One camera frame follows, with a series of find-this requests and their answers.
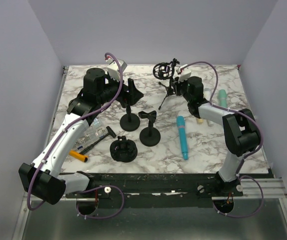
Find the white microphone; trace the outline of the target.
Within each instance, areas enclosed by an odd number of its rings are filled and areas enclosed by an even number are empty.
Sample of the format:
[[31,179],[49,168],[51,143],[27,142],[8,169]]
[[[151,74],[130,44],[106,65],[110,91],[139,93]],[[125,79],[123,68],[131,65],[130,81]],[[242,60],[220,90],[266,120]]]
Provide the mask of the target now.
[[204,98],[209,101],[212,95],[212,91],[209,88],[204,88],[203,96]]

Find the black shock-mount round stand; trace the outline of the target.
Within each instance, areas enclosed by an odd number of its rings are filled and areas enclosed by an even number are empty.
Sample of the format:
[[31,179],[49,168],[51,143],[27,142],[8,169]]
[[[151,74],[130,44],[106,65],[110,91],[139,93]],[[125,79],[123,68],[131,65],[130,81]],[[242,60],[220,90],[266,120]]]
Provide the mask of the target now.
[[138,155],[137,145],[126,136],[118,136],[109,147],[110,155],[116,162],[130,163]]

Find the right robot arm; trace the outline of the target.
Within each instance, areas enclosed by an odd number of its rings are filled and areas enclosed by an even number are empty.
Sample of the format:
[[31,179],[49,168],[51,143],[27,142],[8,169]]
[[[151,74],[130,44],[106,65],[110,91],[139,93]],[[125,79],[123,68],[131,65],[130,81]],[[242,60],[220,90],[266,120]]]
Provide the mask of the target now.
[[230,182],[237,179],[245,159],[263,145],[263,137],[254,116],[247,108],[236,111],[210,103],[204,97],[204,85],[200,77],[191,76],[181,82],[175,77],[171,85],[175,94],[187,101],[191,115],[223,127],[228,152],[218,171],[221,179],[214,182],[213,189],[217,195],[225,196],[232,190]]

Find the mint green microphone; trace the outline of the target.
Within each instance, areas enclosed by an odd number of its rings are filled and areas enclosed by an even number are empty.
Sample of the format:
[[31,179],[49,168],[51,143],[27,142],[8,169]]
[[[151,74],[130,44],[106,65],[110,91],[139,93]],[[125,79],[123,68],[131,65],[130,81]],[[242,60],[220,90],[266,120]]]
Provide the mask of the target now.
[[218,92],[218,103],[220,107],[227,108],[227,92],[224,89],[220,89]]

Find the tall black clip stand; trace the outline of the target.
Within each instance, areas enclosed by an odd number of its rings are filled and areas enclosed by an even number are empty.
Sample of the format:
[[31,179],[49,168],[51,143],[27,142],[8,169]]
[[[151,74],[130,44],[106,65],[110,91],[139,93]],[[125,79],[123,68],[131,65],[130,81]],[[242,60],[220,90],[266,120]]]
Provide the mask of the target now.
[[119,124],[126,132],[133,132],[140,126],[139,117],[131,111],[131,106],[135,105],[137,102],[138,100],[130,100],[126,97],[120,102],[121,106],[126,109],[126,114],[121,117]]

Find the beige microphone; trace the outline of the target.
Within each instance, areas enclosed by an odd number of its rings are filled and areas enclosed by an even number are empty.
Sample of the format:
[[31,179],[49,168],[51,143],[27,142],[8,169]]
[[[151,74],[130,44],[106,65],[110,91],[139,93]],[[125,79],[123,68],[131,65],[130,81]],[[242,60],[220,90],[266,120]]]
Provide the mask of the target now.
[[201,124],[203,124],[204,120],[201,118],[197,118],[196,122],[201,125]]

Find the short black clip stand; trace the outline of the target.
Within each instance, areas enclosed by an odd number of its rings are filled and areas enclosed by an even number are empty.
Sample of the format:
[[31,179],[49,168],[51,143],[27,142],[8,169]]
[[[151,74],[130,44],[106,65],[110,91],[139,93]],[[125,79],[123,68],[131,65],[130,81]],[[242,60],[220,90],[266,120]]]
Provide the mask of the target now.
[[140,142],[147,147],[156,146],[161,140],[160,132],[154,127],[157,112],[155,110],[151,112],[140,111],[138,115],[141,119],[148,119],[148,127],[145,127],[139,134]]

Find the blue microphone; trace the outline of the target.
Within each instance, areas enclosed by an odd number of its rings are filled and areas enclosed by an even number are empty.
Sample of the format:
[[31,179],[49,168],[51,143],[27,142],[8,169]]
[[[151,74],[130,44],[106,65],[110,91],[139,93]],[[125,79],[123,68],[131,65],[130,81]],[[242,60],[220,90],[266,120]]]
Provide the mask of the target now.
[[183,116],[179,115],[176,118],[176,125],[178,128],[179,144],[183,159],[186,161],[189,159],[189,150],[186,136],[186,123]]

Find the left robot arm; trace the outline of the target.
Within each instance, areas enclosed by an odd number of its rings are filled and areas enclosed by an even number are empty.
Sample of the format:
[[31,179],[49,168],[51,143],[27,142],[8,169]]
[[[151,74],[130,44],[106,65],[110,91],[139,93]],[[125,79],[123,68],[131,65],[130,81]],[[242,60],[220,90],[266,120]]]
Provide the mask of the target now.
[[36,196],[43,202],[56,204],[63,195],[78,192],[90,197],[95,186],[84,173],[61,176],[62,165],[76,141],[91,126],[94,119],[114,101],[123,103],[128,87],[124,85],[123,68],[89,68],[83,78],[83,87],[68,104],[63,122],[40,155],[31,164],[22,164],[18,170],[27,196]]

